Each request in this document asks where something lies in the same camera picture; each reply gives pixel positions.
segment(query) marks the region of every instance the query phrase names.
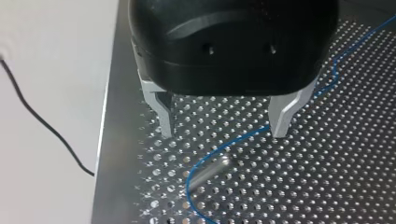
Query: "metal jaw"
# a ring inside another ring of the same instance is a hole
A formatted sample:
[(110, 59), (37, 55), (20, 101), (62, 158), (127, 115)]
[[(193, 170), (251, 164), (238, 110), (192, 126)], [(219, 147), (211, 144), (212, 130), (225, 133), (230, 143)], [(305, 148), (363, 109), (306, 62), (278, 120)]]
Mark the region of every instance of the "metal jaw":
[(169, 138), (173, 135), (174, 120), (172, 118), (172, 94), (155, 84), (147, 76), (146, 65), (143, 58), (138, 53), (137, 45), (134, 44), (134, 57), (138, 66), (138, 74), (142, 85), (143, 97), (146, 103), (157, 113), (160, 121), (163, 137)]
[(268, 106), (268, 117), (273, 137), (286, 137), (293, 115), (309, 102), (317, 79), (315, 78), (314, 81), (300, 91), (271, 97), (271, 102)]

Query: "aluminum surface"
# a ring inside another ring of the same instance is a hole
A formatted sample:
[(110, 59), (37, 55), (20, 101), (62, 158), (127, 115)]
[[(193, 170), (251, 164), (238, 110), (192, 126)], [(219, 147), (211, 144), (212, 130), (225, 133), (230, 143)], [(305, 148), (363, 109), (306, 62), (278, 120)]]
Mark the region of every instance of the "aluminum surface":
[[(267, 125), (269, 98), (175, 96), (175, 137), (163, 139), (127, 21), (118, 26), (92, 223), (205, 223), (185, 198), (189, 169)], [(330, 58), (370, 29), (341, 23)], [(286, 139), (267, 132), (227, 149), (235, 167), (198, 188), (196, 206), (221, 223), (395, 223), (395, 39), (380, 32), (339, 63), (338, 85), (297, 112)]]

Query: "blue cable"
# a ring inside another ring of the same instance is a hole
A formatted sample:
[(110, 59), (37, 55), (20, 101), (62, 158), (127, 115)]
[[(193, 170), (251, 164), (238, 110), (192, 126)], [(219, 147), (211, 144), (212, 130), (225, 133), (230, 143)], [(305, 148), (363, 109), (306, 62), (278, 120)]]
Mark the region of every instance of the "blue cable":
[(384, 28), (385, 26), (387, 26), (390, 22), (392, 22), (394, 20), (396, 20), (396, 15), (393, 16), (392, 18), (390, 18), (389, 20), (385, 21), (384, 23), (382, 23), (380, 26), (376, 27), (374, 30), (372, 30), (369, 33), (367, 33), (364, 37), (361, 38), (361, 40), (359, 40), (354, 45), (352, 45), (352, 47), (350, 47), (349, 49), (347, 49), (343, 53), (341, 53), (338, 56), (336, 56), (333, 59), (333, 61), (332, 61), (332, 76), (334, 77), (334, 79), (332, 80), (332, 82), (329, 85), (323, 87), (319, 91), (316, 91), (314, 95), (315, 96), (320, 96), (321, 94), (331, 90), (334, 87), (334, 85), (337, 84), (338, 79), (339, 79), (339, 74), (337, 73), (337, 65), (338, 65), (338, 61), (340, 59), (342, 59), (345, 56), (347, 56), (350, 53), (352, 53), (358, 46), (360, 46), (366, 39), (368, 39), (370, 37), (370, 35), (376, 33), (378, 30), (381, 30), (382, 28)]
[[(367, 38), (370, 37), (370, 35), (372, 35), (373, 33), (377, 32), (378, 30), (381, 30), (382, 28), (384, 28), (386, 25), (388, 25), (390, 22), (396, 20), (396, 15), (393, 16), (392, 18), (390, 18), (389, 20), (385, 21), (384, 23), (382, 23), (380, 26), (376, 27), (374, 30), (370, 31), (369, 33), (367, 33), (364, 37), (361, 38), (361, 40), (359, 40), (357, 43), (355, 43), (354, 45), (352, 45), (352, 47), (350, 47), (349, 49), (347, 49), (346, 51), (344, 51), (342, 54), (339, 54), (338, 56), (336, 56), (334, 58), (334, 60), (332, 61), (332, 75), (333, 75), (333, 81), (323, 87), (322, 89), (320, 89), (319, 91), (315, 92), (315, 96), (320, 96), (321, 94), (331, 90), (332, 88), (334, 88), (334, 85), (338, 82), (339, 79), (339, 75), (337, 74), (337, 64), (338, 61), (340, 59), (342, 59), (343, 57), (349, 55), (351, 52), (353, 52), (358, 46), (360, 46)], [(210, 219), (209, 217), (206, 217), (204, 214), (202, 214), (201, 212), (198, 211), (198, 209), (195, 207), (194, 203), (192, 202), (191, 199), (191, 195), (189, 192), (189, 188), (190, 188), (190, 182), (192, 179), (193, 174), (195, 173), (195, 171), (198, 169), (198, 167), (203, 164), (205, 161), (207, 161), (208, 159), (210, 159), (212, 156), (219, 154), (223, 149), (225, 149), (226, 147), (231, 146), (232, 144), (235, 144), (237, 142), (243, 141), (257, 133), (262, 133), (265, 132), (269, 129), (269, 125), (265, 125), (264, 127), (261, 127), (260, 129), (250, 132), (250, 133), (246, 133), (240, 137), (235, 138), (234, 140), (225, 143), (223, 145), (221, 145), (220, 147), (218, 147), (217, 149), (213, 150), (212, 152), (210, 152), (209, 154), (207, 154), (205, 157), (203, 157), (200, 161), (198, 161), (195, 165), (192, 166), (192, 168), (190, 169), (190, 173), (189, 176), (186, 179), (186, 197), (187, 197), (187, 201), (190, 204), (191, 209), (196, 212), (198, 214), (199, 217), (203, 218), (205, 221), (211, 223), (211, 224), (217, 224), (214, 220)]]

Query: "wire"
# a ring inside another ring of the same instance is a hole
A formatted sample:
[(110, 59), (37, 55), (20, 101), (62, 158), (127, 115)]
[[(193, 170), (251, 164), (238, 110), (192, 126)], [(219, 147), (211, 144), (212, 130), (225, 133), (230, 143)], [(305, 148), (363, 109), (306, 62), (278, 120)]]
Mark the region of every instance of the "wire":
[(269, 127), (270, 127), (269, 125), (266, 125), (266, 126), (264, 126), (264, 127), (261, 127), (260, 129), (256, 130), (256, 131), (253, 131), (253, 132), (250, 132), (250, 133), (246, 133), (246, 134), (244, 134), (244, 135), (242, 135), (242, 136), (240, 136), (240, 137), (235, 138), (234, 140), (232, 140), (232, 141), (230, 141), (230, 142), (228, 142), (228, 143), (225, 143), (225, 144), (221, 145), (220, 147), (218, 147), (217, 149), (213, 150), (211, 153), (209, 153), (209, 154), (207, 154), (205, 157), (203, 157), (203, 158), (202, 158), (200, 161), (198, 161), (194, 166), (192, 166), (192, 168), (190, 169), (189, 176), (187, 177), (187, 180), (186, 180), (186, 196), (187, 196), (187, 200), (188, 200), (188, 202), (190, 203), (190, 206), (191, 206), (192, 210), (194, 210), (200, 217), (204, 218), (204, 219), (205, 219), (206, 221), (208, 221), (209, 223), (214, 223), (214, 224), (216, 224), (215, 221), (213, 221), (212, 219), (210, 219), (210, 218), (204, 216), (202, 213), (200, 213), (200, 212), (198, 211), (198, 209), (195, 207), (195, 205), (193, 204), (192, 200), (191, 200), (189, 188), (190, 188), (190, 182), (191, 182), (191, 179), (192, 179), (193, 174), (195, 173), (195, 170), (196, 170), (202, 163), (204, 163), (204, 162), (207, 161), (209, 158), (211, 158), (213, 155), (216, 155), (216, 154), (220, 153), (224, 148), (229, 147), (229, 146), (231, 146), (231, 145), (234, 144), (234, 143), (243, 141), (243, 140), (245, 140), (245, 139), (247, 139), (247, 138), (249, 138), (249, 137), (251, 137), (251, 136), (253, 136), (253, 135), (257, 134), (257, 133), (262, 133), (262, 132), (264, 132), (264, 131), (267, 131), (267, 130), (269, 129)]
[(75, 151), (73, 150), (73, 148), (70, 147), (70, 145), (67, 143), (67, 141), (54, 129), (52, 128), (52, 126), (50, 126), (45, 120), (43, 120), (34, 110), (31, 106), (29, 106), (29, 104), (26, 102), (26, 100), (23, 97), (23, 94), (21, 92), (21, 89), (17, 83), (17, 80), (15, 79), (11, 69), (8, 67), (8, 64), (6, 63), (6, 61), (2, 58), (0, 58), (0, 64), (3, 66), (4, 70), (6, 71), (9, 80), (12, 83), (12, 86), (15, 89), (15, 92), (18, 95), (18, 98), (20, 98), (22, 104), (24, 105), (24, 107), (33, 115), (33, 117), (35, 117), (42, 125), (44, 125), (44, 127), (46, 127), (50, 132), (52, 132), (55, 136), (57, 136), (59, 138), (59, 140), (61, 140), (61, 142), (64, 144), (64, 146), (67, 148), (67, 150), (70, 152), (70, 154), (72, 155), (72, 157), (75, 159), (76, 163), (78, 164), (78, 166), (88, 175), (94, 176), (94, 173), (92, 171), (90, 171), (89, 169), (87, 169), (87, 167), (84, 166), (84, 164), (82, 164), (82, 162), (79, 160), (77, 154), (75, 153)]
[(338, 65), (338, 61), (340, 59), (343, 59), (344, 57), (346, 57), (347, 55), (349, 55), (350, 53), (352, 53), (358, 46), (360, 46), (366, 39), (368, 39), (371, 35), (373, 35), (374, 33), (376, 33), (378, 30), (381, 30), (382, 28), (384, 28), (385, 26), (387, 26), (389, 23), (391, 23), (392, 21), (396, 20), (396, 15), (393, 16), (392, 18), (390, 18), (389, 20), (385, 21), (384, 23), (382, 23), (381, 25), (379, 25), (378, 27), (376, 27), (374, 30), (370, 31), (369, 33), (367, 33), (364, 37), (362, 37), (358, 42), (356, 42), (354, 45), (352, 45), (352, 47), (350, 47), (349, 49), (347, 49), (346, 51), (344, 51), (343, 53), (339, 54), (338, 56), (336, 56), (333, 60), (332, 60), (332, 76), (333, 76), (333, 80), (332, 82), (323, 87), (322, 89), (320, 89), (319, 91), (315, 92), (315, 96), (320, 96), (323, 93), (331, 90), (334, 88), (335, 84), (338, 83), (338, 79), (339, 79), (339, 74), (337, 72), (337, 65)]
[[(337, 73), (337, 65), (338, 65), (338, 61), (343, 59), (345, 56), (349, 55), (351, 52), (353, 52), (358, 46), (360, 46), (367, 38), (370, 37), (370, 35), (372, 35), (373, 33), (377, 32), (378, 30), (384, 28), (386, 25), (388, 25), (390, 22), (396, 20), (396, 15), (393, 16), (392, 18), (390, 18), (389, 20), (385, 21), (384, 23), (382, 23), (380, 26), (376, 27), (374, 30), (370, 31), (369, 33), (367, 33), (364, 37), (362, 37), (358, 42), (356, 42), (354, 45), (352, 45), (352, 47), (350, 47), (349, 49), (347, 49), (346, 51), (344, 51), (343, 53), (339, 54), (338, 56), (336, 56), (333, 60), (333, 64), (332, 64), (332, 75), (333, 75), (333, 80), (332, 82), (323, 87), (322, 89), (320, 89), (319, 91), (316, 91), (314, 94), (315, 96), (320, 96), (321, 94), (331, 90), (334, 88), (335, 84), (338, 83), (338, 79), (339, 79), (339, 74)], [(199, 217), (203, 218), (205, 221), (212, 223), (212, 224), (217, 224), (217, 222), (215, 222), (214, 220), (212, 220), (209, 217), (206, 217), (204, 214), (202, 214), (201, 212), (198, 211), (198, 209), (195, 207), (195, 205), (192, 202), (191, 199), (191, 195), (189, 192), (189, 188), (190, 188), (190, 182), (192, 179), (193, 174), (195, 173), (196, 169), (203, 164), (205, 161), (207, 161), (208, 159), (210, 159), (212, 156), (219, 154), (224, 148), (231, 146), (232, 144), (235, 144), (237, 142), (243, 141), (247, 138), (249, 138), (250, 136), (253, 136), (257, 133), (261, 133), (264, 131), (267, 131), (269, 129), (269, 125), (266, 125), (264, 127), (261, 127), (260, 129), (253, 131), (251, 133), (247, 133), (244, 134), (240, 137), (235, 138), (234, 140), (225, 143), (223, 145), (221, 145), (219, 148), (217, 148), (216, 150), (213, 150), (211, 153), (207, 154), (205, 157), (203, 157), (202, 159), (200, 159), (195, 165), (192, 166), (192, 168), (190, 169), (190, 173), (189, 176), (186, 179), (186, 197), (187, 197), (187, 201), (190, 204), (191, 209), (198, 214)]]

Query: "black cable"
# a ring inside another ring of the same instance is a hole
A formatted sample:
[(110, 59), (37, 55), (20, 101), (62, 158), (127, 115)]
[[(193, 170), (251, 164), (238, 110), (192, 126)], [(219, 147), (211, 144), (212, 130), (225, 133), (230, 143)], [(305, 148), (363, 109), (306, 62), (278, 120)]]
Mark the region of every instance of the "black cable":
[(2, 58), (0, 58), (0, 64), (3, 66), (4, 70), (6, 71), (6, 73), (8, 74), (9, 80), (11, 81), (15, 92), (18, 95), (18, 98), (20, 98), (22, 104), (24, 105), (24, 107), (33, 115), (33, 117), (35, 117), (42, 125), (44, 125), (44, 127), (46, 127), (50, 132), (52, 132), (55, 136), (57, 136), (59, 138), (59, 140), (61, 140), (61, 142), (64, 144), (64, 146), (67, 148), (67, 150), (70, 152), (70, 154), (72, 154), (73, 158), (75, 159), (75, 161), (77, 162), (78, 166), (88, 175), (94, 176), (94, 173), (92, 171), (90, 171), (89, 169), (87, 169), (87, 167), (84, 166), (84, 164), (82, 164), (82, 162), (79, 160), (78, 156), (76, 155), (75, 151), (73, 150), (73, 148), (70, 147), (70, 145), (67, 143), (67, 141), (54, 129), (52, 128), (45, 120), (43, 120), (34, 110), (32, 107), (29, 106), (29, 104), (26, 102), (26, 100), (23, 97), (23, 94), (21, 92), (21, 89), (17, 83), (17, 80), (15, 79), (14, 75), (12, 74), (11, 69), (8, 67), (8, 64), (6, 63), (6, 61)]

